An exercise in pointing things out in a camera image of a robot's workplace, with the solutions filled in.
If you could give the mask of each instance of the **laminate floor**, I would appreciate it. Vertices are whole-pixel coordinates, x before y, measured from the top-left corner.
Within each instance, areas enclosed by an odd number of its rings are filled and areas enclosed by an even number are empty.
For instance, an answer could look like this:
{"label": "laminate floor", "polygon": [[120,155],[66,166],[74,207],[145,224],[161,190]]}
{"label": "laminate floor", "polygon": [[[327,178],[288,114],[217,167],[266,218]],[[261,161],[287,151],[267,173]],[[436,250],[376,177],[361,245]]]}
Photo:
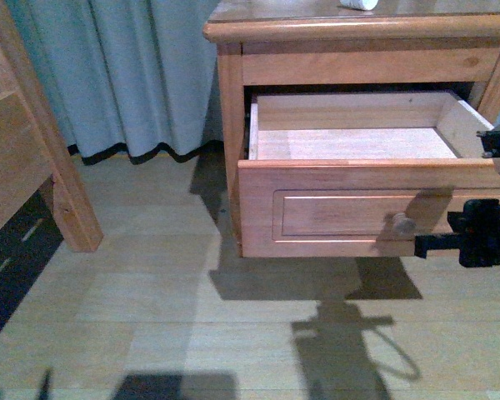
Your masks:
{"label": "laminate floor", "polygon": [[2,330],[0,400],[500,400],[500,267],[240,259],[221,155],[77,167],[106,236]]}

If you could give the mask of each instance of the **curtain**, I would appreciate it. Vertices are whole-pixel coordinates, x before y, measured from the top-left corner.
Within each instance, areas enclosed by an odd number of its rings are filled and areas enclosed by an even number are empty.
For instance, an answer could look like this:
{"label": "curtain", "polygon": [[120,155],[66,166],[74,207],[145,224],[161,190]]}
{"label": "curtain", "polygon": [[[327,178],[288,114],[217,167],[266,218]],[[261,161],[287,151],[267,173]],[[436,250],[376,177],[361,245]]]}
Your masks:
{"label": "curtain", "polygon": [[220,139],[215,47],[202,26],[218,0],[6,0],[68,146],[117,143],[132,157],[186,154]]}

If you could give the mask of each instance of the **dark curtain trim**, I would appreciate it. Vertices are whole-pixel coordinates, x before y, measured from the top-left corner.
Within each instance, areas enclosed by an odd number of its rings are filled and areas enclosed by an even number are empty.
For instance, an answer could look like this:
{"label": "dark curtain trim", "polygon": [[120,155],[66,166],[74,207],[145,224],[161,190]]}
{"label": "dark curtain trim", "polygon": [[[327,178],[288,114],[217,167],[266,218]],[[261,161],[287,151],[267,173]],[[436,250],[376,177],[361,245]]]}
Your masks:
{"label": "dark curtain trim", "polygon": [[[110,148],[102,152],[98,152],[91,157],[82,157],[82,161],[84,165],[94,165],[98,164],[101,161],[107,160],[111,158],[117,153],[126,153],[129,157],[130,163],[133,165],[143,164],[146,161],[151,160],[156,157],[159,152],[166,152],[176,163],[186,163],[187,161],[195,158],[204,153],[215,153],[223,150],[223,142],[219,140],[212,140],[204,144],[203,146],[188,152],[187,154],[179,155],[174,152],[173,148],[168,146],[166,143],[159,143],[153,150],[144,153],[142,156],[132,157],[129,155],[128,146],[126,143],[117,143]],[[68,147],[68,153],[73,156],[74,154],[78,154],[78,146],[75,144]]]}

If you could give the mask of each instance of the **drawer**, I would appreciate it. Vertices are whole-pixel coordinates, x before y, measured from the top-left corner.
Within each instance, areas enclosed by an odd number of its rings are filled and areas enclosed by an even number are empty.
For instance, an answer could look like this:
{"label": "drawer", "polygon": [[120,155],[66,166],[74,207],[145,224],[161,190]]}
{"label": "drawer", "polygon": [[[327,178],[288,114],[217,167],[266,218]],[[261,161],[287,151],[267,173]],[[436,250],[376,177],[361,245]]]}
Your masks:
{"label": "drawer", "polygon": [[476,138],[492,128],[449,92],[255,97],[243,256],[413,255],[414,234],[451,231],[448,211],[500,199]]}

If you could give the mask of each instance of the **drawer knob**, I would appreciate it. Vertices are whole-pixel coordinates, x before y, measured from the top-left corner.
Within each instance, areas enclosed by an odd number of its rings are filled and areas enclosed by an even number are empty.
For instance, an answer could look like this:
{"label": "drawer knob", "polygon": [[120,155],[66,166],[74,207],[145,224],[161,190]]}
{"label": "drawer knob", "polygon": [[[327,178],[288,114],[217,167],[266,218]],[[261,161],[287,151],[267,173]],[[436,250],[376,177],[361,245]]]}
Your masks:
{"label": "drawer knob", "polygon": [[409,236],[415,233],[417,229],[417,223],[406,217],[406,214],[399,212],[394,217],[392,217],[392,231],[398,236]]}

